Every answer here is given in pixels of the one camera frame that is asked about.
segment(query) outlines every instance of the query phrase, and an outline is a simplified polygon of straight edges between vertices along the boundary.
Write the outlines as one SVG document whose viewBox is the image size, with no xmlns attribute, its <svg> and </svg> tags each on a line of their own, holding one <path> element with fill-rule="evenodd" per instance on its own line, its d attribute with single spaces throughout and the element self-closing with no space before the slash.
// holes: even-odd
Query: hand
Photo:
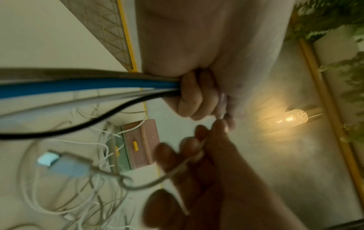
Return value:
<svg viewBox="0 0 364 230">
<path fill-rule="evenodd" d="M 162 230 L 306 230 L 241 158 L 229 141 L 227 124 L 217 120 L 211 130 L 197 126 L 195 137 L 180 145 L 180 154 L 160 144 L 155 159 L 165 172 L 185 158 L 198 154 L 206 140 L 205 156 L 171 178 L 190 215 L 186 216 L 176 199 L 157 190 L 148 199 L 143 221 Z"/>
<path fill-rule="evenodd" d="M 182 76 L 182 96 L 167 99 L 181 116 L 239 117 L 277 59 L 294 2 L 138 0 L 143 71 Z"/>
</svg>

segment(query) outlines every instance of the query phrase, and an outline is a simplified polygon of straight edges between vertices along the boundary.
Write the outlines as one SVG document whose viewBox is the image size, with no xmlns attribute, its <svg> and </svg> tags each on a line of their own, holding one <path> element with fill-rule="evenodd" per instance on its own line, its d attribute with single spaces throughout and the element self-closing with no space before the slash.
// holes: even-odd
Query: hanging plant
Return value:
<svg viewBox="0 0 364 230">
<path fill-rule="evenodd" d="M 340 76 L 346 79 L 346 83 L 352 87 L 351 90 L 345 91 L 341 97 L 350 103 L 364 102 L 364 52 L 359 52 L 352 59 L 343 60 L 322 66 L 319 71 L 323 72 L 328 69 L 337 69 Z M 356 114 L 364 117 L 364 111 Z M 348 137 L 343 137 L 342 141 L 364 142 L 364 122 L 358 124 L 345 124 L 344 128 L 348 133 Z"/>
<path fill-rule="evenodd" d="M 316 41 L 342 25 L 364 24 L 364 0 L 308 0 L 296 6 L 298 23 L 288 38 Z"/>
</svg>

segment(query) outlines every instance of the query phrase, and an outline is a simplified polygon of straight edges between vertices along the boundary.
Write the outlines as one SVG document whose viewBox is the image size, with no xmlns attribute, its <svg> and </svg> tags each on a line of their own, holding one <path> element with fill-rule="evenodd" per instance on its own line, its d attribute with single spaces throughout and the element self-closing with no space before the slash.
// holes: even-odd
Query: light bulb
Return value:
<svg viewBox="0 0 364 230">
<path fill-rule="evenodd" d="M 294 109 L 283 114 L 267 118 L 263 121 L 263 125 L 270 132 L 281 129 L 294 127 L 304 124 L 308 121 L 308 115 L 305 111 Z"/>
</svg>

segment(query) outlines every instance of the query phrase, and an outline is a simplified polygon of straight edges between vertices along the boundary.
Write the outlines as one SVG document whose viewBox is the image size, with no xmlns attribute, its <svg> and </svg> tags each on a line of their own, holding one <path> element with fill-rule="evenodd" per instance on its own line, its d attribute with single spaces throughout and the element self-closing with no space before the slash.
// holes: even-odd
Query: metal grid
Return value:
<svg viewBox="0 0 364 230">
<path fill-rule="evenodd" d="M 133 69 L 117 0 L 60 1 L 125 69 Z"/>
</svg>

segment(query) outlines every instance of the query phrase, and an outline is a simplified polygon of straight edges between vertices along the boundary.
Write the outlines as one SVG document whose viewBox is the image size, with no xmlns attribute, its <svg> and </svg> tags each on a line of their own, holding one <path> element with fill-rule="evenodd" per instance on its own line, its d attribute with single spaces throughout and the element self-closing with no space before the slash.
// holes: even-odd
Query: yellow tag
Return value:
<svg viewBox="0 0 364 230">
<path fill-rule="evenodd" d="M 139 151 L 138 143 L 136 141 L 133 142 L 135 151 Z"/>
<path fill-rule="evenodd" d="M 119 153 L 118 148 L 119 148 L 118 146 L 115 146 L 115 151 L 116 151 L 116 155 L 117 155 L 117 156 L 120 156 L 120 153 Z"/>
</svg>

